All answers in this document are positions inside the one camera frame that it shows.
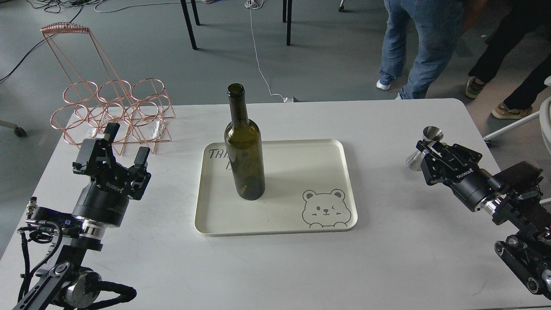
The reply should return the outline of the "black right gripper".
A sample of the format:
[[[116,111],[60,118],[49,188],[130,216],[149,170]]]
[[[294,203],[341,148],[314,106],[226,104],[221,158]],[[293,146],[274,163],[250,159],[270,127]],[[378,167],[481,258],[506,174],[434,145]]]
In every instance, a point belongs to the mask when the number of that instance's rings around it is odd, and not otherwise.
[[[424,155],[421,171],[427,185],[443,184],[470,211],[482,209],[480,204],[496,199],[488,171],[478,166],[482,154],[459,144],[419,140],[416,149]]]

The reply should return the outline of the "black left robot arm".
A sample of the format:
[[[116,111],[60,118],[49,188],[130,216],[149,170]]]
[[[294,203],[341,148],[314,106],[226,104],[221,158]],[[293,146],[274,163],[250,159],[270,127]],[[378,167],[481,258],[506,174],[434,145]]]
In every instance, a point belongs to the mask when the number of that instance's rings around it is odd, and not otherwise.
[[[90,182],[72,213],[39,207],[35,197],[27,204],[26,225],[18,228],[25,271],[16,310],[98,310],[136,297],[133,287],[104,281],[81,264],[87,251],[102,249],[107,227],[120,227],[129,201],[142,198],[151,178],[148,147],[140,147],[131,167],[116,162],[112,145],[119,128],[110,122],[102,137],[81,144],[73,173]]]

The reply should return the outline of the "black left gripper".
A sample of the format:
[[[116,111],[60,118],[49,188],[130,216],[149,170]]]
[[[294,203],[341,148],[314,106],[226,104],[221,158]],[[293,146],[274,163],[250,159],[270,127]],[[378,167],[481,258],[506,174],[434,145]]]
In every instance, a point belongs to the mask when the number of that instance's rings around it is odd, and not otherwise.
[[[134,165],[123,167],[112,149],[119,128],[120,124],[109,122],[102,138],[84,139],[72,163],[74,174],[90,177],[72,212],[77,219],[120,227],[130,200],[141,200],[145,193],[151,178],[146,171],[150,148],[139,147]]]

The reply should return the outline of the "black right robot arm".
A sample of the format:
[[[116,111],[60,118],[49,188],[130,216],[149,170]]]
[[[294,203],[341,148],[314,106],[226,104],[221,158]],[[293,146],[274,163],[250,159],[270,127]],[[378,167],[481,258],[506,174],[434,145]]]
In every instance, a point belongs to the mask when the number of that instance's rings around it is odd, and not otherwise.
[[[420,140],[416,148],[427,185],[443,184],[470,211],[485,210],[494,224],[517,228],[495,243],[495,251],[531,294],[549,298],[550,213],[540,203],[542,170],[521,161],[491,175],[478,166],[480,153],[459,144]]]

